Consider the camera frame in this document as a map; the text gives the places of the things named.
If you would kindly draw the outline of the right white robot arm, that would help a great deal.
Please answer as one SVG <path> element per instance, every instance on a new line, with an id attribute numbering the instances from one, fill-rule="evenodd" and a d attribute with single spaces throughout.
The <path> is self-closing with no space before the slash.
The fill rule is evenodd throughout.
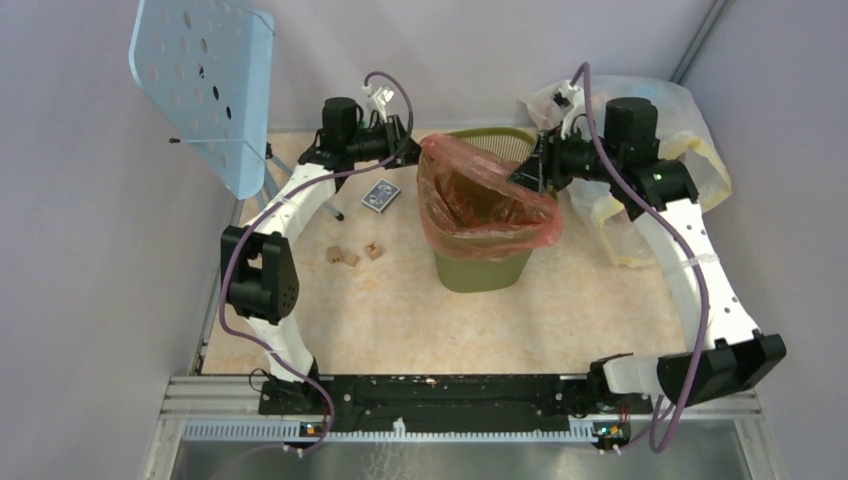
<path id="1" fill-rule="evenodd" d="M 686 166 L 659 156 L 658 110 L 650 100 L 605 104 L 597 142 L 572 127 L 538 134 L 509 179 L 528 190 L 565 188 L 575 179 L 609 185 L 645 239 L 678 307 L 686 347 L 666 355 L 620 354 L 590 366 L 589 404 L 612 412 L 627 394 L 662 395 L 691 406 L 755 387 L 785 357 L 778 334 L 765 334 L 730 284 L 703 222 Z"/>

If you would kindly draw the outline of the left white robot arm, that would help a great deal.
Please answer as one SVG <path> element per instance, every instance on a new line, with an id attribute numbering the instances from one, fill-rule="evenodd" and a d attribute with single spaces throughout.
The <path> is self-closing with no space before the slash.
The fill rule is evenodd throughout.
<path id="1" fill-rule="evenodd" d="M 221 298 L 250 326 L 244 339 L 269 358 L 260 413 L 317 414 L 332 407 L 293 314 L 300 292 L 293 246 L 319 208 L 358 174 L 358 163 L 375 170 L 417 162 L 413 125 L 412 113 L 405 120 L 378 110 L 366 115 L 351 98 L 326 100 L 322 126 L 282 190 L 247 225 L 222 233 Z"/>

